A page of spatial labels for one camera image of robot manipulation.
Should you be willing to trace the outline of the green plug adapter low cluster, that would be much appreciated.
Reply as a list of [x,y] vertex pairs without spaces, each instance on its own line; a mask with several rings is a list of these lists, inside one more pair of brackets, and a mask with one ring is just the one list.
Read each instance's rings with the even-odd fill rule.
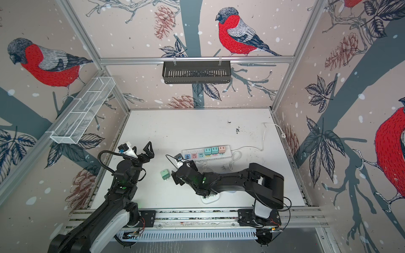
[[171,173],[168,169],[161,171],[160,174],[163,180],[167,180],[171,177]]

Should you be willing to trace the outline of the white square socket cube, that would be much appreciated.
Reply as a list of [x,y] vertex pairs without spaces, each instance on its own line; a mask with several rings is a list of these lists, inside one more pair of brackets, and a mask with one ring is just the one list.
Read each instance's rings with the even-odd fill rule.
[[211,204],[211,203],[214,203],[214,202],[218,201],[219,198],[220,198],[220,194],[210,195],[208,197],[201,196],[200,198],[201,198],[201,202],[203,204],[208,205],[208,204]]

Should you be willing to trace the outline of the teal plug adapter cluster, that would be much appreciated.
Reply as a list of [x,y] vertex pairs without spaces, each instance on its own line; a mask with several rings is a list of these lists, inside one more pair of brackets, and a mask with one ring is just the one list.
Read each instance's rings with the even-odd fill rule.
[[211,148],[205,148],[205,149],[204,149],[204,155],[205,155],[205,156],[210,156],[210,155],[212,155]]

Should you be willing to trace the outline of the white multicolour power strip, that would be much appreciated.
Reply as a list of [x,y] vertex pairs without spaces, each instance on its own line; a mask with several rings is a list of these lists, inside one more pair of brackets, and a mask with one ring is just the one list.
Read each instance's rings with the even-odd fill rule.
[[212,147],[186,149],[181,152],[185,160],[206,161],[231,158],[232,152],[229,145],[216,145]]

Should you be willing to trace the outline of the pink plug adapter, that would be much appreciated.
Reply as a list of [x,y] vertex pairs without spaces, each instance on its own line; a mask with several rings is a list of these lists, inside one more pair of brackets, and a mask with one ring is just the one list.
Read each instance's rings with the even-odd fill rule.
[[226,147],[225,146],[219,146],[218,147],[218,153],[224,154],[226,152]]

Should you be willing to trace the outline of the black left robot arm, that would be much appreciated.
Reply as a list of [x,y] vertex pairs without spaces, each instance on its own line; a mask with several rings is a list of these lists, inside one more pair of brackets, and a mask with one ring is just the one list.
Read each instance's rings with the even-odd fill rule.
[[133,198],[138,182],[143,180],[140,175],[144,171],[142,166],[153,159],[155,153],[151,142],[146,144],[143,153],[138,155],[136,152],[136,147],[131,147],[129,142],[120,145],[117,153],[107,151],[123,160],[116,170],[104,163],[101,165],[113,176],[104,202],[68,234],[55,236],[48,248],[50,253],[100,253],[125,226],[138,228],[142,234],[147,224],[153,223],[155,216],[143,217]]

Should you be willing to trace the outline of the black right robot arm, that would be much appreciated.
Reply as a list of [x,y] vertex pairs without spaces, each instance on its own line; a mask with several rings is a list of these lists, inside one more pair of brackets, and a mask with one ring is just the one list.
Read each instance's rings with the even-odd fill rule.
[[202,197],[225,191],[243,191],[272,210],[284,208],[284,177],[258,163],[228,174],[201,173],[193,162],[185,162],[171,176],[176,185],[189,185]]

